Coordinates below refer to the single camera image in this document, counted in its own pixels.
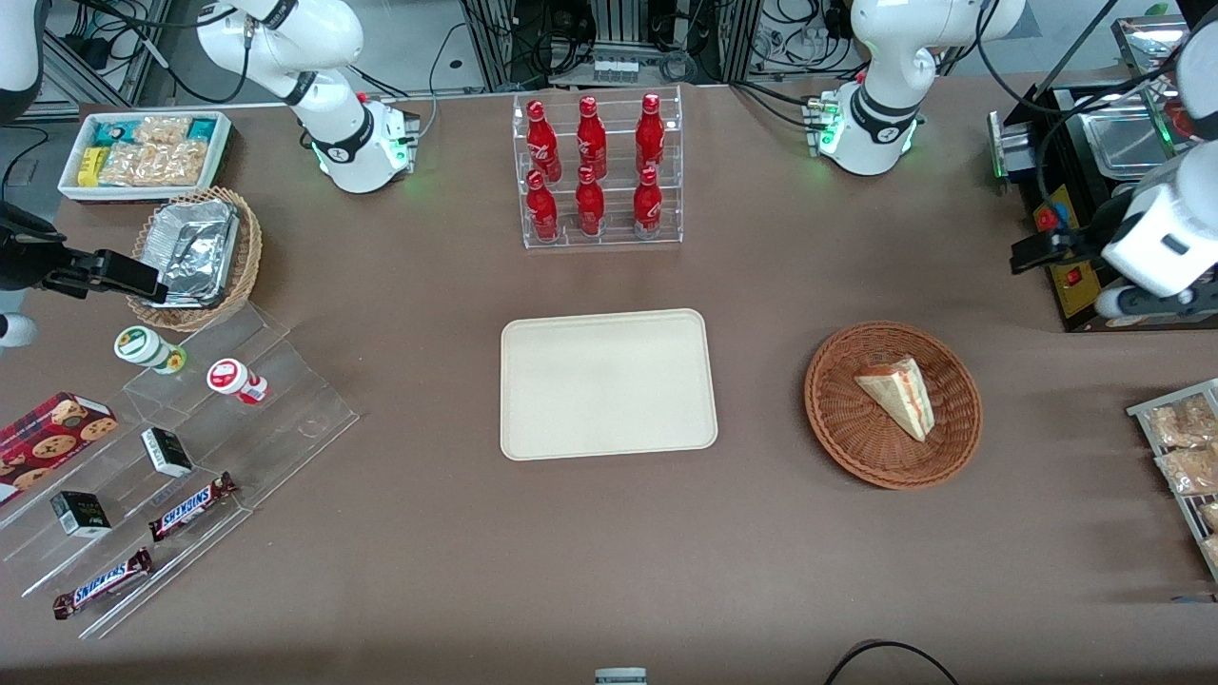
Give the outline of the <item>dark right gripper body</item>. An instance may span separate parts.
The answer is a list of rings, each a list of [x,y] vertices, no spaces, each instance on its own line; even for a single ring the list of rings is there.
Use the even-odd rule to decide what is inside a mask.
[[[1,290],[39,286],[49,274],[69,264],[65,235],[23,208],[2,204]]]

